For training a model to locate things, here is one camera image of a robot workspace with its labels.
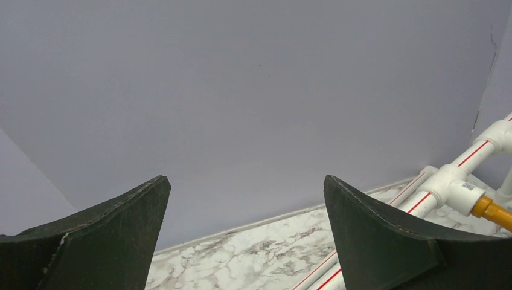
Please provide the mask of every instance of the baseboard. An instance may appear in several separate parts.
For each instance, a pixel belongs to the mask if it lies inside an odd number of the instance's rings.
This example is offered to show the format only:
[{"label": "baseboard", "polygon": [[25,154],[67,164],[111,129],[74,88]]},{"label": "baseboard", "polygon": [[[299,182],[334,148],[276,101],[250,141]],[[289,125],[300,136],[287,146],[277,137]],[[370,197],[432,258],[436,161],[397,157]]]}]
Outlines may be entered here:
[{"label": "baseboard", "polygon": [[[388,185],[384,185],[384,186],[381,186],[381,187],[378,187],[378,188],[374,188],[372,190],[368,190],[365,193],[370,195],[372,193],[380,192],[382,190],[388,190],[388,189],[391,189],[393,187],[396,187],[396,186],[399,186],[399,185],[402,185],[402,184],[407,184],[413,178],[414,177],[407,178],[407,179],[404,179],[404,180],[401,180],[401,181],[397,181],[397,182],[393,182],[393,183],[388,184]],[[271,217],[269,219],[264,219],[262,221],[254,222],[252,224],[243,225],[241,227],[233,228],[231,230],[221,231],[220,233],[212,234],[212,235],[206,236],[206,237],[201,237],[199,239],[192,240],[190,242],[181,243],[179,245],[171,246],[169,248],[165,248],[163,250],[156,251],[155,255],[163,254],[163,253],[166,253],[166,252],[172,252],[172,251],[176,251],[176,250],[181,250],[183,248],[193,247],[193,246],[195,246],[195,245],[197,245],[199,243],[203,243],[203,242],[206,242],[206,241],[211,240],[211,239],[218,239],[218,238],[221,238],[223,236],[226,236],[227,234],[238,233],[238,232],[241,232],[241,231],[250,230],[251,228],[255,228],[255,227],[262,226],[262,225],[270,224],[272,222],[280,221],[282,219],[291,218],[292,216],[297,216],[299,214],[308,213],[310,211],[317,210],[319,208],[324,208],[324,207],[325,207],[325,204],[320,204],[320,205],[317,205],[317,206],[314,206],[314,207],[305,208],[303,210],[297,210],[297,211],[293,211],[291,213],[285,213],[285,214],[282,214],[280,216],[275,216],[275,217]]]}]

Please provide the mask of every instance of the marble countertop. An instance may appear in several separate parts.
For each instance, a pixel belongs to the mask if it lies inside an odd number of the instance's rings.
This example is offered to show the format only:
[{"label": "marble countertop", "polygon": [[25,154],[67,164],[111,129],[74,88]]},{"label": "marble countertop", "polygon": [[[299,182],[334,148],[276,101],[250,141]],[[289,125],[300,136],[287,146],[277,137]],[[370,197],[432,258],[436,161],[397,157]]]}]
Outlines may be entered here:
[{"label": "marble countertop", "polygon": [[[468,182],[494,190],[470,176]],[[404,184],[370,194],[383,202]],[[484,219],[465,217],[448,207],[426,218],[436,224],[489,236],[510,233]],[[156,254],[146,290],[290,289],[334,250],[325,207],[210,239],[193,246]]]}]

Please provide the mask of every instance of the gray wall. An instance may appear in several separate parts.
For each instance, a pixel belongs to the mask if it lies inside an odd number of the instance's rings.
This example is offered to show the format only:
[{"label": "gray wall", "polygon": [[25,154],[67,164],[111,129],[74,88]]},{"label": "gray wall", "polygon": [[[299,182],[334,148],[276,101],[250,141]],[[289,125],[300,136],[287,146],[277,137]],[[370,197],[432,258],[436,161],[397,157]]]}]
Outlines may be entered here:
[{"label": "gray wall", "polygon": [[0,126],[78,209],[167,175],[161,248],[452,159],[509,9],[4,1]]},{"label": "gray wall", "polygon": [[[485,90],[473,138],[497,120],[512,112],[512,21],[508,20],[503,42]],[[512,165],[512,158],[503,154],[486,160],[475,170],[475,175],[498,189]]]},{"label": "gray wall", "polygon": [[18,234],[75,212],[2,130],[0,164],[0,234]]}]

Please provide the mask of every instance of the white wall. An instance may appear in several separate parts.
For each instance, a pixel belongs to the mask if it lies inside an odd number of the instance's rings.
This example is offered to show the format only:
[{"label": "white wall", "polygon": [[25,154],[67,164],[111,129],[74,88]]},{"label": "white wall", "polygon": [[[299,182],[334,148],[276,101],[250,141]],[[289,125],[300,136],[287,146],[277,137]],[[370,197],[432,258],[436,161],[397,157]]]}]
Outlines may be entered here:
[{"label": "white wall", "polygon": [[[512,21],[509,16],[493,73],[482,99],[472,139],[495,121],[505,118],[510,112],[512,112]],[[512,158],[503,154],[495,155],[480,165],[475,170],[475,175],[498,189],[511,166]]]},{"label": "white wall", "polygon": [[319,204],[326,174],[367,190],[452,159],[510,9],[5,2],[0,126],[79,209],[167,175],[160,248]]},{"label": "white wall", "polygon": [[75,213],[2,130],[0,164],[0,234],[15,235]]}]

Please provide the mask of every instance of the orange pipe connector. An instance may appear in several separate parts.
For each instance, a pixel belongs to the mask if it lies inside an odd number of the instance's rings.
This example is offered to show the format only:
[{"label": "orange pipe connector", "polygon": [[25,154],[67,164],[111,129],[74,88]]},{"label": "orange pipe connector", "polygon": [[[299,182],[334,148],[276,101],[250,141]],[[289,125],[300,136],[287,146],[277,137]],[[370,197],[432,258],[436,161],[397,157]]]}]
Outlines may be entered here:
[{"label": "orange pipe connector", "polygon": [[477,218],[484,217],[486,220],[512,231],[512,213],[495,204],[492,199],[486,196],[481,197],[476,202],[471,214]]}]

